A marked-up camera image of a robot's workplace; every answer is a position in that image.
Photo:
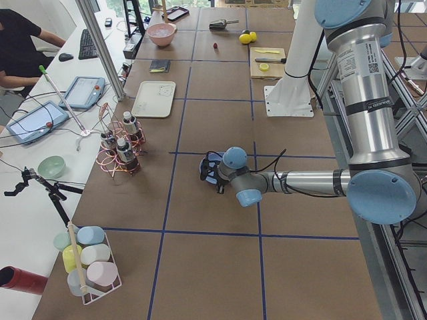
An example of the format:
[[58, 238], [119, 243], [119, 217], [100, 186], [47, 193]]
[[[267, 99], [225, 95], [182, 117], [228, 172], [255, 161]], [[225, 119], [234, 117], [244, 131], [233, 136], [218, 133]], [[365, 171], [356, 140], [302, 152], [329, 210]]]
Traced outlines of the dark drink bottle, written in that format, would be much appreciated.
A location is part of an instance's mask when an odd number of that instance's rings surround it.
[[139, 162], [127, 139], [119, 138], [117, 140], [117, 154], [128, 171], [134, 172], [139, 169]]
[[123, 113], [123, 126], [132, 141], [137, 141], [139, 139], [139, 129], [136, 118], [129, 111]]
[[101, 133], [102, 144], [106, 149], [115, 150], [116, 149], [116, 139], [112, 131], [104, 131]]

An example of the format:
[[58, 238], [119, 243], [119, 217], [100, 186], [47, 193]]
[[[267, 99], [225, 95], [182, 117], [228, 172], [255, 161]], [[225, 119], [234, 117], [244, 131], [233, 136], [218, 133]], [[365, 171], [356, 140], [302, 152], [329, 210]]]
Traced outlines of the mint pastel cup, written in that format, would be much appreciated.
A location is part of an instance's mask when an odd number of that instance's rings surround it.
[[71, 238], [68, 232], [58, 233], [53, 240], [54, 247], [60, 252], [62, 252], [66, 247], [70, 246], [70, 244]]

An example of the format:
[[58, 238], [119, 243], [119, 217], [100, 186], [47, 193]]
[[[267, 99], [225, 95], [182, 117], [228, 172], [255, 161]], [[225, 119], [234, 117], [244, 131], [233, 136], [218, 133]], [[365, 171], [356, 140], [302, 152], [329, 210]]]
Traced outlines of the blue pastel cup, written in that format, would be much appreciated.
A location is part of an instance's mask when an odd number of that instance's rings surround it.
[[82, 245], [100, 244], [104, 238], [104, 230], [99, 226], [85, 226], [77, 233], [77, 241]]

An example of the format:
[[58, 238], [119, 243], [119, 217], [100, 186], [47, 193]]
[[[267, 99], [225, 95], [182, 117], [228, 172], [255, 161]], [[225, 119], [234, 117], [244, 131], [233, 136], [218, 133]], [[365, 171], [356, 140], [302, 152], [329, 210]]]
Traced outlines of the light blue grey cup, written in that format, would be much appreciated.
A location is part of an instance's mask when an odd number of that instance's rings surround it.
[[72, 270], [67, 276], [67, 284], [72, 295], [82, 297], [81, 283], [77, 269]]

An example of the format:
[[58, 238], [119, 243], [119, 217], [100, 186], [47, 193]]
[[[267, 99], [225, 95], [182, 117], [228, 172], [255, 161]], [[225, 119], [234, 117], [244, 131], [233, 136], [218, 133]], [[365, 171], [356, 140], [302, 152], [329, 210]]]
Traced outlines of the red cylinder tube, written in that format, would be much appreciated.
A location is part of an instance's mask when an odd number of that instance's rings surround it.
[[1, 288], [42, 295], [48, 278], [17, 267], [1, 269]]

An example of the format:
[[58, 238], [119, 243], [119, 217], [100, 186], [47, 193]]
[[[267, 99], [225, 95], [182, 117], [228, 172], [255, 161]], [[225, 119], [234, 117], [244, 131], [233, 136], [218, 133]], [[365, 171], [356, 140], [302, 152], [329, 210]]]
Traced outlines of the half lemon slice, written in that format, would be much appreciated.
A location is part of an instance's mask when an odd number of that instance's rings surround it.
[[267, 63], [260, 63], [259, 70], [262, 72], [266, 72], [270, 69], [270, 66]]

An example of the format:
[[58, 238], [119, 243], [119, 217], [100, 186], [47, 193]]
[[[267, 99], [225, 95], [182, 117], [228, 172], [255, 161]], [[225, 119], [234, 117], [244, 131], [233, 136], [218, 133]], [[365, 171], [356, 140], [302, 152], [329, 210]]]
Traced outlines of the yellow pastel cup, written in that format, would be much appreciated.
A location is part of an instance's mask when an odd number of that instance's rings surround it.
[[65, 271], [67, 273], [70, 273], [77, 268], [72, 245], [68, 245], [66, 248], [64, 248], [64, 250], [62, 251], [62, 259]]

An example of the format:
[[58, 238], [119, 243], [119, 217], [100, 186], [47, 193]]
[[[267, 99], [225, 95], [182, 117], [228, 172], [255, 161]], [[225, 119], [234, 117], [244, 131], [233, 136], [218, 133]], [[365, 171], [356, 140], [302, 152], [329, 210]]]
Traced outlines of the silver rod green tip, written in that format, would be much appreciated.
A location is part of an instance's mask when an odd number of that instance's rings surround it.
[[44, 78], [47, 80], [47, 82], [52, 86], [53, 90], [56, 92], [56, 94], [58, 94], [61, 102], [65, 105], [66, 109], [68, 110], [68, 112], [70, 112], [71, 116], [73, 117], [73, 119], [75, 120], [75, 122], [77, 123], [78, 127], [81, 130], [80, 135], [82, 137], [87, 137], [91, 134], [91, 130], [86, 129], [83, 125], [83, 123], [78, 119], [77, 115], [74, 113], [74, 111], [72, 110], [71, 106], [68, 104], [68, 102], [66, 102], [64, 96], [61, 94], [60, 90], [58, 89], [58, 87], [56, 86], [56, 84], [53, 82], [53, 80], [50, 78], [48, 72], [46, 71], [45, 67], [43, 65], [39, 65], [39, 70], [40, 72], [43, 74]]

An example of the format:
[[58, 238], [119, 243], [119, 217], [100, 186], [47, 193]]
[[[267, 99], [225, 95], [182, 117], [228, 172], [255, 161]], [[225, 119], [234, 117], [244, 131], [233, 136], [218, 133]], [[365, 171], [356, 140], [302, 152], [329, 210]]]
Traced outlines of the grey folded cloth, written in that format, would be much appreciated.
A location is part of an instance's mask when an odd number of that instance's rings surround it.
[[168, 73], [171, 61], [167, 59], [155, 59], [151, 61], [149, 72], [150, 73]]

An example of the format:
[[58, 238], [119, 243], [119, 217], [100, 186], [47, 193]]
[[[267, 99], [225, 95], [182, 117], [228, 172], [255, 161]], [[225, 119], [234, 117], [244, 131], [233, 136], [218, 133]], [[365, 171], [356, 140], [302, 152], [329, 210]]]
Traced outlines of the black keyboard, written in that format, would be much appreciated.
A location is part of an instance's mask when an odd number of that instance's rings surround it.
[[81, 39], [79, 44], [79, 60], [93, 59], [98, 57], [95, 43], [93, 42], [88, 29], [81, 32]]

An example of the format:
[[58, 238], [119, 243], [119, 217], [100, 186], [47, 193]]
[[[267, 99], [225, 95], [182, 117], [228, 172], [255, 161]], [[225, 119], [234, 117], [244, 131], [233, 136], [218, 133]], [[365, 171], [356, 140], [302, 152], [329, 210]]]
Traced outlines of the pink bowl with ice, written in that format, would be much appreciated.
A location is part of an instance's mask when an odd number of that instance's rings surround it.
[[149, 39], [160, 47], [168, 46], [177, 33], [177, 27], [173, 23], [157, 23], [147, 28]]

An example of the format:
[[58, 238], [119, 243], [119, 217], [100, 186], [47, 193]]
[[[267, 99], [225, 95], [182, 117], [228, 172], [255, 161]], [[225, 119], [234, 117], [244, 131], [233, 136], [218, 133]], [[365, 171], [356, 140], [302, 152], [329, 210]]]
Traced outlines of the blue round plate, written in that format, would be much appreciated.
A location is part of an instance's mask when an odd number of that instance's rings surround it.
[[199, 164], [199, 178], [212, 185], [217, 183], [216, 167], [220, 164], [224, 152], [208, 151]]

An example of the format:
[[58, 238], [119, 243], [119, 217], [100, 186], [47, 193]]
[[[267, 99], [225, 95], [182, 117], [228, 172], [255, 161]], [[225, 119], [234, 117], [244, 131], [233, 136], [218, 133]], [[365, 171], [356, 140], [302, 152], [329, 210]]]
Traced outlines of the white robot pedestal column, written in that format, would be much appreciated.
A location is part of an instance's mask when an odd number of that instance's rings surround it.
[[316, 22], [314, 0], [301, 2], [283, 77], [265, 86], [268, 117], [313, 117], [308, 74], [323, 29]]

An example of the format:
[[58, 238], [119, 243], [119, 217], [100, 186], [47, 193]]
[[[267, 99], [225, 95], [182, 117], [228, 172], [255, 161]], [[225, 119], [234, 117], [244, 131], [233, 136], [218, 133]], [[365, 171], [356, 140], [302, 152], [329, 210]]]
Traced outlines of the green small bowl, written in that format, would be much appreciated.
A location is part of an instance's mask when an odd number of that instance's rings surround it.
[[37, 172], [45, 179], [54, 179], [62, 176], [65, 172], [66, 162], [58, 155], [50, 156], [40, 162]]

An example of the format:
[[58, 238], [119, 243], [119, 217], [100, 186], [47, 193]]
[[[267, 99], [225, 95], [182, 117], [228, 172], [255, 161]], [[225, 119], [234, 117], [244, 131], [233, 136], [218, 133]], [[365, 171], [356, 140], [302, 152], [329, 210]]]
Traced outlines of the pink pastel cup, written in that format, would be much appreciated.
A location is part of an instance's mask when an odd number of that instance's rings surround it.
[[115, 263], [96, 261], [87, 268], [86, 275], [91, 282], [107, 287], [116, 280], [118, 270]]

